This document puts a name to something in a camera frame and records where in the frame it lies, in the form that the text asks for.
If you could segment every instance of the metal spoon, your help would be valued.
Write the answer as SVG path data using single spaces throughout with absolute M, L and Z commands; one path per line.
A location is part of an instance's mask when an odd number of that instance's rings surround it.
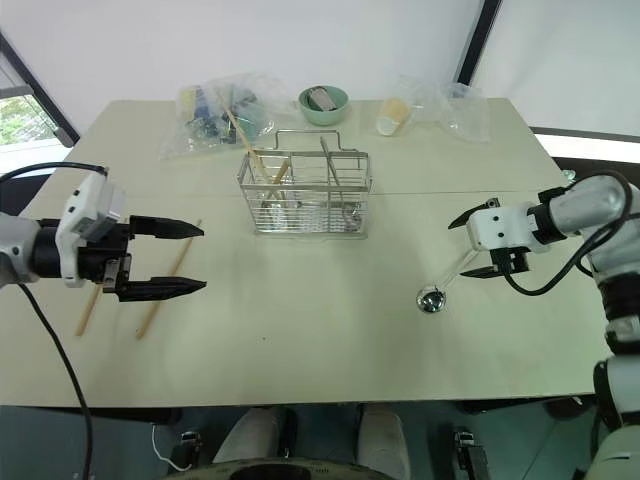
M 442 282 L 438 282 L 434 286 L 424 287 L 420 290 L 416 297 L 418 309 L 423 313 L 441 312 L 447 303 L 447 294 L 444 290 L 462 273 L 467 264 L 476 258 L 476 255 L 478 255 L 478 252 L 469 250 L 462 260 L 456 263 L 454 268 L 449 271 Z

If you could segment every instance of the basket handle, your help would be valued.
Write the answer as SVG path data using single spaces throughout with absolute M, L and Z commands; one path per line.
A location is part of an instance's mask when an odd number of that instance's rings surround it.
M 292 129 L 285 128 L 276 131 L 276 145 L 273 147 L 274 150 L 278 150 L 280 148 L 280 134 L 281 133 L 308 133 L 315 135 L 335 135 L 338 140 L 338 150 L 343 152 L 357 152 L 358 150 L 355 148 L 343 148 L 342 147 L 342 139 L 340 137 L 340 132 L 337 130 L 302 130 L 302 129 Z

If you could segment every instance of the black cable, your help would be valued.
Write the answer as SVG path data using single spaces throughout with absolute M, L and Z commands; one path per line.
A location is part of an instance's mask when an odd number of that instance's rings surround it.
M 85 457 L 84 457 L 84 468 L 82 470 L 82 480 L 89 480 L 89 474 L 91 471 L 91 456 L 93 454 L 93 426 L 91 424 L 91 412 L 89 411 L 89 407 L 87 407 L 87 402 L 84 399 L 84 394 L 82 393 L 82 389 L 80 388 L 80 383 L 78 382 L 78 377 L 76 377 L 75 372 L 73 371 L 73 367 L 71 366 L 71 362 L 69 361 L 69 357 L 67 357 L 64 348 L 62 347 L 62 343 L 60 343 L 60 339 L 56 332 L 51 327 L 51 324 L 47 321 L 47 318 L 44 316 L 44 313 L 40 309 L 38 302 L 35 297 L 31 293 L 31 290 L 26 285 L 18 284 L 18 286 L 22 289 L 24 294 L 29 299 L 29 303 L 33 307 L 33 310 L 36 312 L 36 315 L 42 322 L 45 330 L 53 340 L 53 343 L 60 354 L 60 358 L 62 358 L 62 362 L 64 363 L 65 368 L 67 369 L 67 373 L 69 374 L 69 378 L 71 379 L 71 383 L 73 384 L 73 389 L 76 391 L 76 395 L 78 397 L 78 401 L 80 402 L 80 410 L 82 411 L 82 415 L 84 416 L 85 427 L 87 431 L 87 440 L 86 440 L 86 448 L 85 448 Z
M 102 175 L 107 175 L 107 169 L 98 165 L 89 165 L 88 163 L 78 162 L 46 162 L 36 163 L 35 165 L 28 165 L 26 167 L 13 170 L 12 172 L 5 173 L 4 175 L 0 176 L 0 185 L 11 178 L 17 177 L 18 175 L 22 175 L 28 172 L 35 172 L 37 170 L 46 170 L 48 168 L 78 168 L 81 170 L 91 170 Z
M 620 173 L 613 170 L 594 172 L 590 175 L 582 177 L 580 180 L 574 183 L 573 186 L 586 180 L 587 178 L 594 176 L 613 177 L 620 183 L 620 186 L 622 187 L 625 194 L 624 206 L 622 207 L 620 216 L 596 230 L 587 240 L 585 240 L 580 248 L 575 251 L 571 258 L 567 260 L 567 263 L 564 264 L 560 271 L 556 273 L 553 278 L 549 280 L 545 285 L 536 290 L 527 290 L 526 288 L 518 285 L 513 277 L 511 277 L 511 273 L 509 272 L 509 265 L 506 264 L 506 262 L 503 265 L 498 265 L 498 268 L 500 269 L 500 272 L 504 276 L 507 283 L 518 293 L 530 297 L 535 297 L 547 293 L 549 290 L 555 287 L 560 282 L 560 280 L 562 280 L 567 275 L 567 273 L 571 271 L 574 266 L 577 267 L 580 264 L 580 262 L 582 261 L 582 257 L 595 250 L 605 242 L 609 241 L 616 233 L 618 233 L 618 231 L 620 231 L 627 220 L 635 217 L 636 214 L 630 215 L 631 203 L 633 201 L 631 187 L 629 186 L 629 182 L 627 181 L 627 179 Z
M 582 259 L 580 259 L 580 261 L 576 263 L 576 268 L 580 270 L 582 273 L 584 273 L 587 277 L 593 278 L 593 273 L 591 273 L 591 270 L 589 270 L 587 267 L 585 267 L 582 264 Z

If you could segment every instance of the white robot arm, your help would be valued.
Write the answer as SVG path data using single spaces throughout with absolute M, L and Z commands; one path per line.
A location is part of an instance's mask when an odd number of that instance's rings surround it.
M 66 162 L 43 165 L 70 166 Z M 105 293 L 115 293 L 120 301 L 132 302 L 173 298 L 206 285 L 183 277 L 131 281 L 127 247 L 136 235 L 181 239 L 204 232 L 168 218 L 131 215 L 129 223 L 118 223 L 124 193 L 108 181 L 106 169 L 72 165 L 94 171 L 69 196 L 59 220 L 32 220 L 0 212 L 0 288 L 40 278 L 62 278 L 68 287 L 81 287 L 90 280 L 101 284 Z M 0 176 L 0 185 L 24 170 Z
M 511 207 L 491 199 L 450 225 L 466 224 L 472 247 L 491 253 L 492 266 L 463 275 L 503 276 L 518 292 L 532 296 L 548 292 L 574 266 L 592 276 L 609 321 L 605 338 L 615 354 L 594 369 L 600 415 L 611 430 L 640 425 L 640 191 L 616 172 L 601 172 L 539 198 L 538 205 Z M 514 275 L 528 269 L 528 252 L 543 253 L 551 243 L 575 235 L 582 235 L 583 245 L 547 285 L 526 290 L 516 283 Z M 580 264 L 583 257 L 590 270 Z M 632 443 L 621 443 L 622 438 Z M 615 432 L 607 444 L 587 478 L 639 478 L 640 427 Z

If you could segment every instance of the metal wire basket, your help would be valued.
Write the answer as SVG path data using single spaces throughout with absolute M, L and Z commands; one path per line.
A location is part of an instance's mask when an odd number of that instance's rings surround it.
M 319 148 L 285 150 L 284 134 L 315 135 Z M 258 232 L 365 235 L 371 162 L 367 153 L 343 148 L 338 131 L 279 130 L 274 148 L 255 152 L 257 161 L 245 155 L 238 182 Z

